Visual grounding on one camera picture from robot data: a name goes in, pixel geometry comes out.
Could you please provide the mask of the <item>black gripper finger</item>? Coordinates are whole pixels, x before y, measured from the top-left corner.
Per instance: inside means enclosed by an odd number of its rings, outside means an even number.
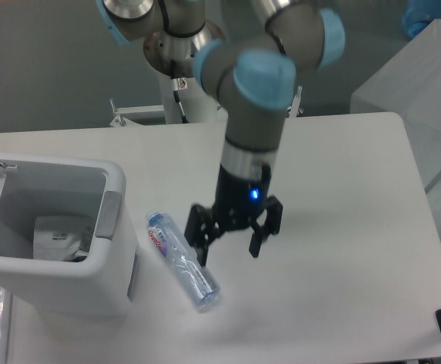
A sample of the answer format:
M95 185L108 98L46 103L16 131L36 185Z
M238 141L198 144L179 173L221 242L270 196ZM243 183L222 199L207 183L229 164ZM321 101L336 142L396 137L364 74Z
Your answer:
M206 266L209 246L223 234L213 209L199 204L191 206L184 236L195 250L200 266Z
M249 252L253 258L258 258L261 245L270 235L277 235L280 232L283 204L277 197L269 196L266 200L264 210L267 214L263 225L260 225L257 221L251 223L253 233L249 244Z

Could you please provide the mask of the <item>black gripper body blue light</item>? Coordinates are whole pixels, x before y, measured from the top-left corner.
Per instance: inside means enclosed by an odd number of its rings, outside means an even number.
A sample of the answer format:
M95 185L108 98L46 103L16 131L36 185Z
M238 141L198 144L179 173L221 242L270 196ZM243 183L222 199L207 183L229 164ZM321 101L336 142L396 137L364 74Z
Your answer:
M271 166L263 164L259 179L243 179L220 167L214 205L214 220L222 231L241 231L250 227L265 209L271 183Z

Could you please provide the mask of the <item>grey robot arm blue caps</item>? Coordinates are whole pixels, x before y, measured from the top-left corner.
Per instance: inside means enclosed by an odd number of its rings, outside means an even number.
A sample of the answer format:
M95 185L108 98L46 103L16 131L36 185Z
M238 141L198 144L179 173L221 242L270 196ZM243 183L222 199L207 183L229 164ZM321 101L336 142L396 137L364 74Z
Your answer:
M201 42L195 51L168 60L227 111L214 204L192 206L185 236L204 265L209 246L226 232L252 229L249 245L280 231L282 203L269 194L296 77L337 61L346 35L339 15L313 1L257 1L263 33L240 43Z

